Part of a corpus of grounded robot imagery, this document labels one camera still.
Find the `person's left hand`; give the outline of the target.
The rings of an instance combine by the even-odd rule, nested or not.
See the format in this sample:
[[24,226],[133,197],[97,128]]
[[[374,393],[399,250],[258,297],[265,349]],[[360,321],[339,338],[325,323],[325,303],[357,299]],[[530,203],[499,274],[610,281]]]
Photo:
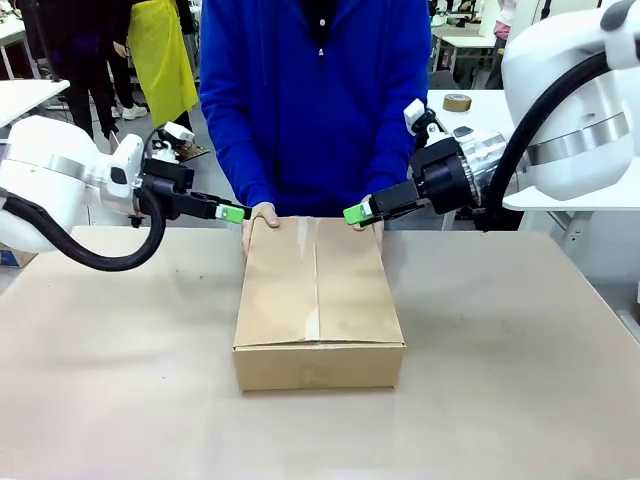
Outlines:
[[371,225],[367,225],[367,226],[362,226],[360,224],[356,224],[353,226],[353,229],[355,231],[358,232],[362,232],[362,231],[371,231],[374,235],[374,238],[376,240],[376,244],[378,247],[379,252],[383,251],[383,234],[384,234],[384,223],[383,222],[377,222],[377,223],[373,223]]

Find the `person's right hand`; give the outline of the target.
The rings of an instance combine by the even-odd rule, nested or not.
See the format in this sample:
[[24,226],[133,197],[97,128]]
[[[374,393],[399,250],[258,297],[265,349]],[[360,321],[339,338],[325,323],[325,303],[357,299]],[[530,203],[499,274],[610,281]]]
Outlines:
[[280,221],[277,216],[275,207],[270,202],[261,202],[251,209],[251,215],[248,220],[244,220],[242,224],[242,247],[245,255],[248,255],[252,232],[256,221],[261,221],[271,229],[277,229]]

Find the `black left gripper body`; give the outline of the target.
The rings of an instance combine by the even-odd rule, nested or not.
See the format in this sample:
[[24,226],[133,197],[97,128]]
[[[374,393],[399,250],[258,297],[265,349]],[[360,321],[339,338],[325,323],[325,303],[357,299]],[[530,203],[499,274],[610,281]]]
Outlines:
[[134,196],[135,216],[144,218],[151,215],[151,201],[142,199],[138,193],[143,187],[153,194],[166,220],[176,220],[181,215],[194,216],[196,207],[190,194],[194,174],[192,169],[180,163],[145,159]]

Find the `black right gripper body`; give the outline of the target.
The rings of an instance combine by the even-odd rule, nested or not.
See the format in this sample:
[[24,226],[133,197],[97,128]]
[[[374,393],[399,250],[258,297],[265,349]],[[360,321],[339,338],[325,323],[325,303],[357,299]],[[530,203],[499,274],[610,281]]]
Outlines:
[[409,179],[372,194],[374,217],[399,218],[428,206],[442,215],[471,206],[475,198],[463,160],[452,137],[417,150],[410,158]]

